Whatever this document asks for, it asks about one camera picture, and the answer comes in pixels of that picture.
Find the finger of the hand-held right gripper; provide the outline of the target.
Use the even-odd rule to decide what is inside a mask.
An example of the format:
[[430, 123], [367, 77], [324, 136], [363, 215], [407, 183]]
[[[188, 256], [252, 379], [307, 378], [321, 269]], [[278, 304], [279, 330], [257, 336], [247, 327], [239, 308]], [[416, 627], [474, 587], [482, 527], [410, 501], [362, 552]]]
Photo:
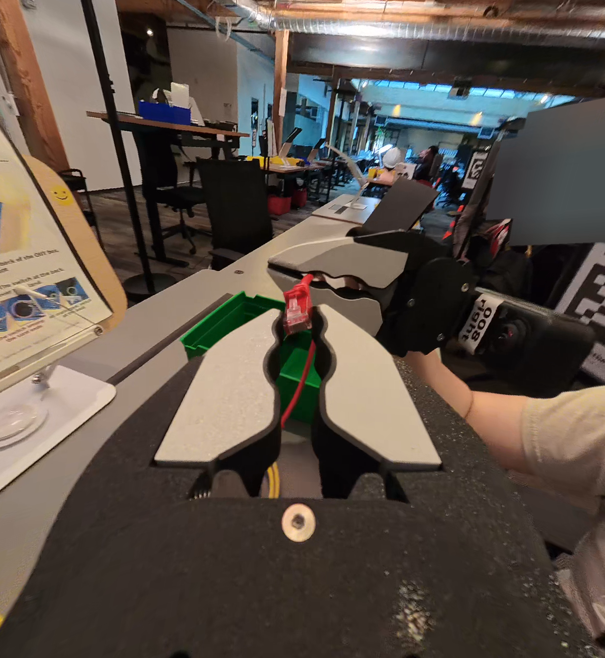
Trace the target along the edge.
[[328, 305], [372, 337], [378, 334], [383, 323], [382, 309], [370, 294], [330, 285], [310, 285], [309, 291], [313, 306]]
[[302, 274], [319, 273], [331, 278], [353, 277], [366, 286], [384, 289], [404, 272], [408, 254], [356, 241], [300, 243], [268, 259], [271, 270]]

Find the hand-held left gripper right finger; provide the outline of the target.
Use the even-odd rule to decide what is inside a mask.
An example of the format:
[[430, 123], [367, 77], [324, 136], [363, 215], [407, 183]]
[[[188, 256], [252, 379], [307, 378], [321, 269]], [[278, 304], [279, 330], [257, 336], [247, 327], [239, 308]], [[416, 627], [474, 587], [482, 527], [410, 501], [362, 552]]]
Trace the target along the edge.
[[393, 356], [322, 304], [314, 309], [321, 378], [311, 440], [326, 499], [347, 499], [364, 474], [434, 473], [443, 463]]

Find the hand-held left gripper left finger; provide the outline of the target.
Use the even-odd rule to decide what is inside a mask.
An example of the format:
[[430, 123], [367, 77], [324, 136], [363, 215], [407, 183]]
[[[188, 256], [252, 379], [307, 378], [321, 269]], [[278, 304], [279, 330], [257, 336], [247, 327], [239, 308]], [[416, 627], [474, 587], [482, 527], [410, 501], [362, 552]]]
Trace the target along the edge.
[[282, 311], [271, 309], [228, 333], [202, 358], [154, 456], [158, 466], [240, 476], [259, 496], [281, 450], [281, 395], [276, 380]]

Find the person's right forearm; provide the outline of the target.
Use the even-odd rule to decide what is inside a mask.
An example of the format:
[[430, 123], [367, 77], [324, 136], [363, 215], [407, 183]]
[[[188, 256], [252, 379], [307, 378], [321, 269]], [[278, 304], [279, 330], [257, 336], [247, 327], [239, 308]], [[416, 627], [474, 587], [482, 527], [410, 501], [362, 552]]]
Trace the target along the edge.
[[531, 473], [522, 438], [530, 398], [471, 390], [443, 364], [438, 350], [427, 355], [410, 351], [403, 359], [472, 427], [497, 464], [507, 471]]

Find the green plastic bin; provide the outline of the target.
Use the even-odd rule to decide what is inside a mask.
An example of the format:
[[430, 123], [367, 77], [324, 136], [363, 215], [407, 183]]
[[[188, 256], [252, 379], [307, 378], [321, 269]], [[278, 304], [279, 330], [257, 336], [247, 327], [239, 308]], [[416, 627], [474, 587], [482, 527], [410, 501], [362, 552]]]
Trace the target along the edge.
[[[218, 308], [202, 318], [181, 338], [186, 356], [203, 356], [216, 342], [269, 310], [283, 310], [285, 304], [262, 295], [248, 296], [239, 292], [224, 301]], [[300, 377], [307, 362], [308, 350], [312, 343], [310, 330], [286, 336], [280, 347], [280, 373], [277, 387], [281, 406], [286, 409], [298, 390]], [[290, 419], [311, 424], [317, 410], [321, 378], [311, 364], [305, 384], [300, 392]]]

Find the black flat board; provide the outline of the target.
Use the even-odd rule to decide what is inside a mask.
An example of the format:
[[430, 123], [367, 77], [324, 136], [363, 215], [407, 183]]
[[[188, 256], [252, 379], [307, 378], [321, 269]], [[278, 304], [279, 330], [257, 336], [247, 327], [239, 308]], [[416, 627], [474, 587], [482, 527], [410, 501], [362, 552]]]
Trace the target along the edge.
[[428, 181], [400, 178], [364, 222], [363, 232], [408, 231], [433, 206], [438, 194]]

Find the black office chair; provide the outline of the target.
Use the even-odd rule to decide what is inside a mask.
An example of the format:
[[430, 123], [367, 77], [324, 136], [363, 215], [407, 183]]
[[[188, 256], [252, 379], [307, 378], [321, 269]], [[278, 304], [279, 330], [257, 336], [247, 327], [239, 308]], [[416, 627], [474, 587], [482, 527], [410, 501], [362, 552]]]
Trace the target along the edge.
[[193, 208], [204, 202], [204, 195], [200, 188], [191, 185], [178, 184], [178, 169], [175, 155], [169, 153], [170, 157], [160, 162], [156, 173], [156, 202], [171, 208], [179, 214], [179, 222], [175, 228], [167, 228], [161, 231], [164, 238], [180, 235], [190, 244], [190, 255], [196, 254], [194, 236], [196, 231], [189, 226], [184, 214], [189, 218], [194, 217]]
[[274, 238], [267, 188], [255, 160], [197, 160], [211, 226], [212, 270], [222, 270]]

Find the white board stand base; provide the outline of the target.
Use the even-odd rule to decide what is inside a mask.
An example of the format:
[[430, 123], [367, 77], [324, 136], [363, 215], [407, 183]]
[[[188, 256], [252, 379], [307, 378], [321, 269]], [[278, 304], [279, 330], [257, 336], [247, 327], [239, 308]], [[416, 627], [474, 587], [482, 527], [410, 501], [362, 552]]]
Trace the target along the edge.
[[0, 392], [0, 492], [89, 421], [116, 388], [64, 366]]

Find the person's beige shirt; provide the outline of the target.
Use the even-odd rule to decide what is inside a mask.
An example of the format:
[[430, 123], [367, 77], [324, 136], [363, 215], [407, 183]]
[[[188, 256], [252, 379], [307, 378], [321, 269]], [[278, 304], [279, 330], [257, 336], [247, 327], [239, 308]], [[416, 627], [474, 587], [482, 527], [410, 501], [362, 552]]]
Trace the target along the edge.
[[605, 386], [531, 400], [522, 442], [531, 482], [596, 504], [558, 579], [588, 632], [605, 645]]

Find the wooden standing desk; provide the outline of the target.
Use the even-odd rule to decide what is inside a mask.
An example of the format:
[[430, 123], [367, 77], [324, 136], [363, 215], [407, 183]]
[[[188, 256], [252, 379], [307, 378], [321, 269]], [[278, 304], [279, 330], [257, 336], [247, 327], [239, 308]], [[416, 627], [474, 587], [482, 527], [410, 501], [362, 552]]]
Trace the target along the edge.
[[[150, 228], [151, 244], [147, 247], [151, 261], [184, 267], [186, 262], [166, 256], [165, 238], [161, 231], [175, 228], [179, 222], [179, 214], [171, 208], [156, 202], [157, 168], [165, 158], [170, 157], [172, 147], [202, 147], [230, 152], [238, 146], [245, 133], [235, 130], [223, 130], [216, 127], [204, 127], [192, 124], [182, 126], [142, 119], [139, 115], [117, 112], [122, 134], [133, 136], [138, 152], [138, 162], [141, 168], [141, 192], [146, 203], [147, 217]], [[86, 111], [86, 116], [98, 119], [107, 125], [106, 111]]]

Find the blue storage bin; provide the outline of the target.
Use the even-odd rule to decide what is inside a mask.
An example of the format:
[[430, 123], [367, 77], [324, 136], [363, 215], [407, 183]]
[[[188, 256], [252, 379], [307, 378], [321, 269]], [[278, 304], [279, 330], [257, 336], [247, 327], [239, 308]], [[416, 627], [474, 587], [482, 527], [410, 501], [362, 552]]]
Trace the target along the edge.
[[152, 103], [139, 100], [138, 113], [145, 120], [182, 126], [192, 125], [191, 109], [172, 106], [167, 103]]

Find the instruction sheet on wooden board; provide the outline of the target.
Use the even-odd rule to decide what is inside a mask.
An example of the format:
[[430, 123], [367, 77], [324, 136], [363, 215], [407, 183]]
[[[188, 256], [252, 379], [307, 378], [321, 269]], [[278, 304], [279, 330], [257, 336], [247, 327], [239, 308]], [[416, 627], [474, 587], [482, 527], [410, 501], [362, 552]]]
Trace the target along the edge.
[[0, 392], [113, 330], [127, 307], [63, 179], [0, 126]]

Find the black pole stand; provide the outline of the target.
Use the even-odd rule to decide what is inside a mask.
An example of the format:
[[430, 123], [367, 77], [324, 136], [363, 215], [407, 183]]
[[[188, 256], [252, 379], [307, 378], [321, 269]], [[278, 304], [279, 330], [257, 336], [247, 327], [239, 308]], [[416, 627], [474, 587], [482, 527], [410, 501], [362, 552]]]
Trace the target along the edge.
[[142, 230], [141, 218], [134, 194], [133, 180], [126, 157], [122, 131], [119, 126], [115, 92], [109, 75], [106, 56], [101, 40], [101, 33], [96, 18], [96, 12], [94, 10], [92, 1], [81, 1], [81, 6], [83, 10], [86, 30], [88, 32], [88, 37], [90, 39], [93, 52], [94, 64], [100, 82], [101, 94], [104, 101], [104, 107], [106, 109], [107, 123], [111, 131], [111, 138], [123, 181], [126, 204], [129, 210], [138, 258], [141, 262], [142, 268], [141, 274], [128, 277], [123, 281], [123, 289], [129, 302], [140, 303], [154, 296], [155, 294], [163, 292], [167, 288], [175, 285], [177, 280], [172, 275], [155, 275], [151, 270], [150, 259], [148, 257], [148, 251]]

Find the silver ventilation duct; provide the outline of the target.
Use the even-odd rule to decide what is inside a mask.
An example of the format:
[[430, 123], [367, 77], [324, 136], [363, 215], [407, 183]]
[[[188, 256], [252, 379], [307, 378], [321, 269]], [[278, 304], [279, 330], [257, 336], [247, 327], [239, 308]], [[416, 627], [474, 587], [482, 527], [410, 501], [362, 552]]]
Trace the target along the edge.
[[605, 1], [220, 1], [265, 29], [605, 48]]

